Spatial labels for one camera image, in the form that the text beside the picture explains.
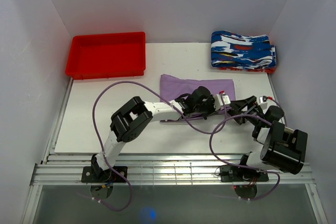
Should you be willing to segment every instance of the folded cloth stack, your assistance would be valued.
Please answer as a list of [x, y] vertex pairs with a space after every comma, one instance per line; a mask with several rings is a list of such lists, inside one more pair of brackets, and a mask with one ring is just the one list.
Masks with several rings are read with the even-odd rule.
[[225, 70], [273, 73], [275, 46], [266, 35], [243, 36], [230, 31], [215, 31], [211, 36], [211, 65]]

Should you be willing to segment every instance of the cable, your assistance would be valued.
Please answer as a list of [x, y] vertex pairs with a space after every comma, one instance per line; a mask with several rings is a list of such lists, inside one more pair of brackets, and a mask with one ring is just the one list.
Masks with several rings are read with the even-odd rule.
[[[273, 97], [267, 97], [267, 99], [271, 100], [272, 102], [274, 102], [279, 108], [282, 109], [282, 107], [280, 106], [280, 103], [275, 100]], [[286, 115], [284, 114], [283, 120], [285, 122], [285, 126], [287, 127], [287, 119], [286, 119]]]
[[[213, 138], [214, 134], [218, 133], [219, 131], [221, 131], [221, 130], [223, 129], [225, 123], [226, 123], [228, 120], [230, 120], [230, 119], [234, 119], [234, 118], [242, 118], [242, 117], [251, 117], [251, 118], [256, 118], [256, 119], [258, 119], [258, 120], [261, 120], [261, 121], [263, 121], [264, 123], [270, 125], [270, 123], [269, 123], [268, 121], [266, 121], [266, 120], [264, 120], [264, 119], [262, 119], [262, 118], [260, 118], [260, 117], [258, 117], [258, 116], [254, 116], [254, 115], [248, 115], [248, 114], [234, 115], [234, 116], [231, 116], [231, 117], [229, 117], [229, 118], [225, 118], [225, 120], [221, 121], [221, 122], [214, 128], [214, 130], [213, 130], [212, 132], [206, 132], [206, 131], [200, 130], [200, 129], [196, 128], [195, 126], [193, 126], [193, 125], [189, 122], [188, 118], [185, 117], [185, 115], [183, 114], [183, 112], [181, 112], [181, 111], [180, 111], [178, 108], [176, 108], [174, 105], [170, 104], [169, 101], [167, 101], [166, 99], [164, 99], [163, 97], [161, 97], [159, 94], [157, 94], [157, 93], [156, 93], [155, 91], [153, 91], [152, 89], [146, 87], [145, 85], [143, 85], [143, 84], [141, 84], [141, 83], [135, 82], [135, 81], [118, 81], [118, 82], [115, 82], [115, 83], [109, 85], [108, 87], [106, 87], [106, 88], [105, 88], [105, 89], [98, 95], [98, 97], [96, 98], [96, 100], [95, 100], [95, 102], [94, 102], [94, 104], [93, 104], [93, 108], [92, 108], [92, 121], [93, 121], [93, 127], [94, 127], [94, 130], [95, 130], [95, 132], [96, 132], [96, 134], [97, 134], [97, 137], [98, 137], [98, 140], [99, 140], [99, 144], [100, 144], [100, 147], [101, 147], [101, 150], [102, 150], [102, 153], [103, 153], [103, 159], [104, 159], [105, 163], [107, 164], [107, 166], [108, 166], [108, 167], [109, 167], [115, 174], [117, 174], [117, 175], [120, 176], [122, 179], [124, 179], [125, 182], [128, 184], [128, 186], [129, 186], [129, 188], [130, 188], [130, 198], [129, 198], [127, 204], [126, 204], [124, 207], [119, 208], [119, 209], [112, 207], [110, 204], [104, 202], [103, 200], [96, 199], [96, 198], [94, 198], [94, 197], [92, 197], [92, 199], [98, 201], [99, 203], [104, 204], [106, 207], [108, 207], [109, 209], [111, 209], [111, 210], [113, 210], [113, 211], [122, 211], [122, 210], [126, 209], [126, 208], [130, 205], [130, 203], [132, 202], [133, 189], [132, 189], [131, 183], [129, 182], [129, 180], [128, 180], [127, 178], [125, 178], [125, 177], [122, 176], [119, 172], [117, 172], [115, 169], [113, 169], [113, 167], [109, 164], [109, 162], [108, 162], [108, 160], [107, 160], [107, 158], [106, 158], [106, 156], [105, 156], [104, 144], [103, 144], [103, 141], [102, 141], [102, 139], [101, 139], [101, 136], [100, 136], [99, 131], [98, 131], [98, 128], [97, 128], [97, 124], [96, 124], [96, 115], [95, 115], [95, 113], [96, 113], [96, 106], [97, 106], [97, 104], [98, 104], [98, 101], [99, 101], [100, 98], [105, 94], [105, 92], [108, 91], [110, 88], [112, 88], [112, 87], [114, 87], [114, 86], [116, 86], [116, 85], [118, 85], [118, 84], [122, 84], [122, 83], [135, 84], [135, 85], [141, 86], [141, 87], [143, 87], [144, 89], [150, 91], [152, 94], [154, 94], [155, 96], [157, 96], [158, 98], [160, 98], [163, 102], [165, 102], [165, 103], [168, 104], [169, 106], [172, 106], [172, 108], [173, 108], [174, 110], [176, 110], [176, 111], [181, 115], [181, 117], [185, 120], [185, 122], [186, 122], [191, 128], [193, 128], [194, 130], [196, 130], [196, 131], [198, 131], [198, 132], [200, 132], [200, 133], [210, 135], [210, 139], [209, 139], [210, 150], [211, 150], [212, 154], [213, 154], [218, 160], [220, 160], [220, 161], [222, 161], [223, 163], [228, 164], [228, 165], [234, 165], [234, 166], [237, 166], [237, 167], [242, 167], [242, 168], [248, 168], [248, 169], [255, 169], [255, 170], [258, 170], [257, 168], [253, 168], [253, 167], [249, 167], [249, 166], [232, 164], [232, 163], [230, 163], [230, 162], [227, 162], [227, 161], [225, 161], [225, 160], [219, 158], [219, 157], [214, 153], [214, 151], [213, 151], [213, 149], [212, 149], [212, 138]], [[227, 113], [226, 113], [226, 105], [225, 105], [225, 102], [224, 102], [224, 100], [223, 100], [223, 94], [221, 94], [221, 98], [222, 98], [222, 102], [223, 102], [223, 106], [224, 106], [224, 113], [225, 113], [225, 115], [227, 115]], [[280, 176], [279, 176], [278, 173], [271, 172], [271, 171], [264, 171], [264, 172], [265, 172], [265, 173], [273, 173], [273, 174], [276, 174], [276, 175], [278, 176], [278, 181], [277, 181], [277, 183], [275, 184], [275, 186], [274, 186], [268, 193], [266, 193], [266, 194], [264, 194], [264, 195], [262, 195], [262, 196], [259, 196], [259, 197], [257, 197], [257, 198], [251, 199], [251, 200], [256, 200], [256, 199], [261, 199], [261, 198], [266, 197], [266, 196], [269, 195], [273, 190], [275, 190], [275, 188], [276, 188], [276, 187], [279, 185], [279, 183], [280, 183]]]

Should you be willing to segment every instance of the gray wall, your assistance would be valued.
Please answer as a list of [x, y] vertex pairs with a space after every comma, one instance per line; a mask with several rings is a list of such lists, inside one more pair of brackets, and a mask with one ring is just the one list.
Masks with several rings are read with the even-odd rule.
[[336, 0], [288, 0], [270, 37], [272, 81], [291, 127], [308, 132], [307, 161], [329, 223], [336, 223]]
[[72, 36], [143, 30], [148, 42], [209, 42], [219, 29], [270, 32], [286, 0], [52, 0]]
[[51, 0], [0, 0], [0, 223], [20, 223], [67, 82], [69, 45]]

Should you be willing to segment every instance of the purple cloth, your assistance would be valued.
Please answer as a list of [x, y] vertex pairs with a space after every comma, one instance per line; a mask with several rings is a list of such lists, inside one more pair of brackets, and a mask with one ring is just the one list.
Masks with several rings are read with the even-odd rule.
[[160, 95], [168, 101], [172, 101], [181, 94], [191, 94], [199, 86], [204, 86], [210, 90], [211, 94], [219, 94], [220, 91], [230, 97], [231, 101], [236, 100], [235, 85], [233, 80], [183, 80], [168, 74], [161, 75]]

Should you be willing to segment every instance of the red tray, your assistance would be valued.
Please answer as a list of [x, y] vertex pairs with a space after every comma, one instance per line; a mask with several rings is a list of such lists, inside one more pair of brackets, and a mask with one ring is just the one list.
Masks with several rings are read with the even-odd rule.
[[145, 33], [76, 36], [65, 73], [75, 80], [143, 76]]

